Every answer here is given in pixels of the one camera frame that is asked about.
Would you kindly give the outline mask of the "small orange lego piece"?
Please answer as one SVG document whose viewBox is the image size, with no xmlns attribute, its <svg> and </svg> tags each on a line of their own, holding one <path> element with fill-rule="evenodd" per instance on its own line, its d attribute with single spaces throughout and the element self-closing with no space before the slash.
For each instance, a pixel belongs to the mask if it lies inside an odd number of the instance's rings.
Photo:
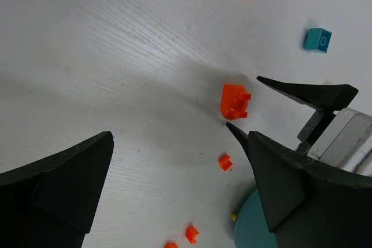
<svg viewBox="0 0 372 248">
<path fill-rule="evenodd" d="M 220 168 L 224 171 L 228 171 L 233 166 L 230 156 L 226 153 L 219 157 L 218 163 Z"/>
</svg>

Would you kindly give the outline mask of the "small orange lego cube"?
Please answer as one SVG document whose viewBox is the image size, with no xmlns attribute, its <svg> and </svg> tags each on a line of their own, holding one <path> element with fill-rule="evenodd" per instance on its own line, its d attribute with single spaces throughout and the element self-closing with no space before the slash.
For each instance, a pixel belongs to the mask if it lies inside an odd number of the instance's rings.
<svg viewBox="0 0 372 248">
<path fill-rule="evenodd" d="M 178 245 L 174 242 L 167 242 L 164 248 L 178 248 Z"/>
</svg>

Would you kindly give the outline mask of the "small orange lego stud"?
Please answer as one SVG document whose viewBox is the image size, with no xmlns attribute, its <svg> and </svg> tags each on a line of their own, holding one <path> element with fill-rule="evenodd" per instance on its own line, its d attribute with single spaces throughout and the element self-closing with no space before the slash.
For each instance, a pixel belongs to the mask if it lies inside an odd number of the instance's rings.
<svg viewBox="0 0 372 248">
<path fill-rule="evenodd" d="M 185 237 L 190 242 L 190 244 L 193 245 L 197 243 L 196 237 L 198 235 L 199 235 L 199 231 L 193 225 L 189 225 L 186 228 Z"/>
</svg>

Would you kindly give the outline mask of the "teal square lego brick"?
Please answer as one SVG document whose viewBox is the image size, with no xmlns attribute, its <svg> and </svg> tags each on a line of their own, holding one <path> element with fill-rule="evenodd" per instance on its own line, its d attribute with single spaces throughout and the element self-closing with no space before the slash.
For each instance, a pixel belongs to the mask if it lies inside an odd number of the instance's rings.
<svg viewBox="0 0 372 248">
<path fill-rule="evenodd" d="M 327 53 L 332 32 L 323 28 L 310 28 L 306 33 L 303 48 L 307 51 Z"/>
</svg>

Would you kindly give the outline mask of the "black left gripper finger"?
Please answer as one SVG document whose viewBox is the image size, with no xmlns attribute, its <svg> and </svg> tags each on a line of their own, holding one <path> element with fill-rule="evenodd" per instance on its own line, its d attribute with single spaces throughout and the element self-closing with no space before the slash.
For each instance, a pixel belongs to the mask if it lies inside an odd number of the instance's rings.
<svg viewBox="0 0 372 248">
<path fill-rule="evenodd" d="M 250 132 L 252 165 L 278 247 L 371 247 L 371 178 Z"/>
<path fill-rule="evenodd" d="M 114 149 L 110 131 L 1 173 L 1 247 L 81 247 Z"/>
<path fill-rule="evenodd" d="M 226 123 L 226 127 L 230 130 L 230 132 L 242 146 L 245 154 L 248 155 L 248 135 L 230 122 Z"/>
<path fill-rule="evenodd" d="M 358 94 L 358 89 L 348 84 L 296 84 L 280 82 L 262 76 L 258 76 L 256 79 L 280 94 L 319 111 L 340 111 L 348 107 Z"/>
</svg>

